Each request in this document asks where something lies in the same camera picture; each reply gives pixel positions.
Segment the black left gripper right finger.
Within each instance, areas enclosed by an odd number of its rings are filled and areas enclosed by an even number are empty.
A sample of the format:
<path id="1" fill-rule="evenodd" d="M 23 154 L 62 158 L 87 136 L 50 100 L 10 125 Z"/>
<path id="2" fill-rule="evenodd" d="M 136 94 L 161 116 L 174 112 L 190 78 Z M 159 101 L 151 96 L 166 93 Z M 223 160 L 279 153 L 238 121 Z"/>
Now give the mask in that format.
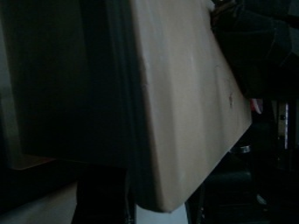
<path id="1" fill-rule="evenodd" d="M 247 172 L 213 173 L 187 200 L 190 224 L 253 224 L 254 188 Z"/>

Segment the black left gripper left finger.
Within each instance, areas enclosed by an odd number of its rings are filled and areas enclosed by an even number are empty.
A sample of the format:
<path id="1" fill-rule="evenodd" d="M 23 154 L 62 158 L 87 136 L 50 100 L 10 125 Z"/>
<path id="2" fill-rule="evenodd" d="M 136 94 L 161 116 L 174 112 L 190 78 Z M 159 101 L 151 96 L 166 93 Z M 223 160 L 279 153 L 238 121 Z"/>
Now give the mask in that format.
<path id="1" fill-rule="evenodd" d="M 135 224 L 127 170 L 90 167 L 79 178 L 71 224 Z"/>

